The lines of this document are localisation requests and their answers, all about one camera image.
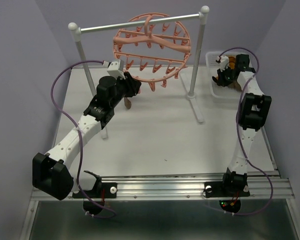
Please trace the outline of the mustard yellow sock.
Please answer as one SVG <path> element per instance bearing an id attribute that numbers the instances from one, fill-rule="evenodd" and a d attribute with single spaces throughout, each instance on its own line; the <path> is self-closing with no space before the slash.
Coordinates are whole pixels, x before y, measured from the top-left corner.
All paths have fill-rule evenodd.
<path id="1" fill-rule="evenodd" d="M 228 60 L 229 60 L 228 67 L 233 70 L 235 68 L 235 65 L 236 65 L 236 57 L 235 56 L 229 56 Z"/>

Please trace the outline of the brown striped sock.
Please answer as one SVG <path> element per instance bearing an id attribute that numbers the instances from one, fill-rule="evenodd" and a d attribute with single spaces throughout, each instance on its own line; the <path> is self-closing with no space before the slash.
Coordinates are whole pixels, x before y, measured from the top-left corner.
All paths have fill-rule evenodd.
<path id="1" fill-rule="evenodd" d="M 132 107 L 132 102 L 127 97 L 124 98 L 124 106 L 127 110 L 131 109 Z"/>

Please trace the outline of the pink round clip hanger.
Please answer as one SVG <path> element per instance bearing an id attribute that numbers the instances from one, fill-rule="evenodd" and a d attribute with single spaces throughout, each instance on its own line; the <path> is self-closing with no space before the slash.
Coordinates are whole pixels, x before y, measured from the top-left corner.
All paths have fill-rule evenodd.
<path id="1" fill-rule="evenodd" d="M 177 79 L 191 55 L 191 38 L 180 21 L 150 22 L 167 17 L 168 14 L 159 12 L 137 15 L 130 22 L 146 23 L 121 28 L 113 37 L 114 57 L 125 61 L 125 71 L 137 65 L 138 70 L 132 76 L 147 83 L 152 91 L 155 91 L 156 83 L 165 88 L 168 79 Z"/>

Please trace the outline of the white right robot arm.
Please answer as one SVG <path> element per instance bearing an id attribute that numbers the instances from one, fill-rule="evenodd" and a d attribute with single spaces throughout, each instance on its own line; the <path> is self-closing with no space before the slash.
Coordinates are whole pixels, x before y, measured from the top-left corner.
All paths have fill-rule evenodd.
<path id="1" fill-rule="evenodd" d="M 219 69 L 213 81 L 220 87 L 238 84 L 241 94 L 235 117 L 237 142 L 233 157 L 221 181 L 204 184 L 206 198 L 248 197 L 248 161 L 252 143 L 257 132 L 265 125 L 272 98 L 260 89 L 257 69 L 250 64 L 248 54 L 238 54 L 234 62 L 221 54 L 216 58 Z"/>

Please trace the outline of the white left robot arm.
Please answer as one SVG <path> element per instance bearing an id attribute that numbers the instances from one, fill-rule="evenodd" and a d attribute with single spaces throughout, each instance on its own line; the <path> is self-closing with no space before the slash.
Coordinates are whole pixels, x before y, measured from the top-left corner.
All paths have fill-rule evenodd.
<path id="1" fill-rule="evenodd" d="M 37 153 L 32 160 L 32 185 L 63 200 L 73 190 L 74 178 L 69 169 L 83 147 L 115 115 L 115 107 L 124 98 L 140 92 L 141 82 L 129 72 L 123 77 L 103 76 L 96 87 L 96 95 L 83 111 L 75 127 L 47 153 Z"/>

